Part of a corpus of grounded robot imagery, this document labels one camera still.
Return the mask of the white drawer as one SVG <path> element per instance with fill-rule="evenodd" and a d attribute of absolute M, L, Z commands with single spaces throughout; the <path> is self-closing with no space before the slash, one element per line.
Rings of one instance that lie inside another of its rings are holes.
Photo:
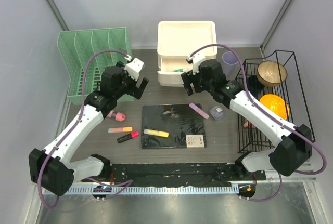
<path fill-rule="evenodd" d="M 159 83 L 183 83 L 180 72 L 173 72 L 173 70 L 187 68 L 188 71 L 192 70 L 192 64 L 188 64 L 186 61 L 187 57 L 181 58 L 160 58 L 158 73 L 158 82 Z M 206 60 L 215 60 L 215 58 L 206 57 Z"/>
<path fill-rule="evenodd" d="M 183 87 L 183 83 L 160 83 L 164 87 Z"/>

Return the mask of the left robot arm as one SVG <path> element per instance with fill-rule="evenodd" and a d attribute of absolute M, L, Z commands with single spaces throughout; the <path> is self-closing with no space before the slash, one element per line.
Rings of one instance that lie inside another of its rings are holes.
<path fill-rule="evenodd" d="M 111 175 L 110 161 L 98 154 L 72 162 L 76 149 L 87 135 L 113 110 L 119 98 L 127 94 L 140 99 L 149 80 L 143 78 L 137 86 L 144 63 L 134 58 L 126 65 L 107 67 L 101 75 L 99 88 L 90 93 L 80 110 L 63 132 L 43 150 L 33 149 L 29 154 L 32 182 L 41 176 L 41 186 L 57 196 L 64 195 L 74 182 L 93 177 L 100 182 Z"/>

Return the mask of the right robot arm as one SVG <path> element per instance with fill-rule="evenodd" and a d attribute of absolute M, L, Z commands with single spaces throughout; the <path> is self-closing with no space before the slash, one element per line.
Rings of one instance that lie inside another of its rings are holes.
<path fill-rule="evenodd" d="M 259 170 L 274 169 L 290 176 L 312 155 L 312 148 L 300 136 L 311 137 L 310 129 L 287 122 L 260 104 L 237 80 L 227 80 L 221 65 L 214 59 L 193 62 L 192 69 L 182 73 L 188 95 L 207 91 L 213 99 L 242 115 L 273 144 L 270 150 L 250 152 L 238 159 L 235 174 L 246 180 Z"/>

